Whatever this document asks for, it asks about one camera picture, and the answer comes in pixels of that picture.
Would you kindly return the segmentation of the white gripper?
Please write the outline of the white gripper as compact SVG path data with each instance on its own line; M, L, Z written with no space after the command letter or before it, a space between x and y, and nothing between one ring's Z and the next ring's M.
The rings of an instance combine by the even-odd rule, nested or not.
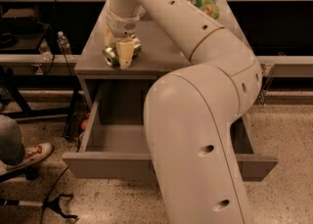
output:
M134 34L137 21L140 19L137 10L114 10L106 9L106 24L104 34L104 45L109 46L116 41L116 37L126 37ZM121 69L130 67L134 54L134 42L130 37L124 38L115 43L119 65Z

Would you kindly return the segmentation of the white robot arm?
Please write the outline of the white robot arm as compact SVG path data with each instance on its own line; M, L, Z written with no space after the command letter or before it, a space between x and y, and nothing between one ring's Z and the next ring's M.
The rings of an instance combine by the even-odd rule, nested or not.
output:
M129 0L110 0L127 21ZM162 76L144 104L144 126L171 224L254 224L231 125L255 102L259 61L229 29L187 0L134 0L190 62Z

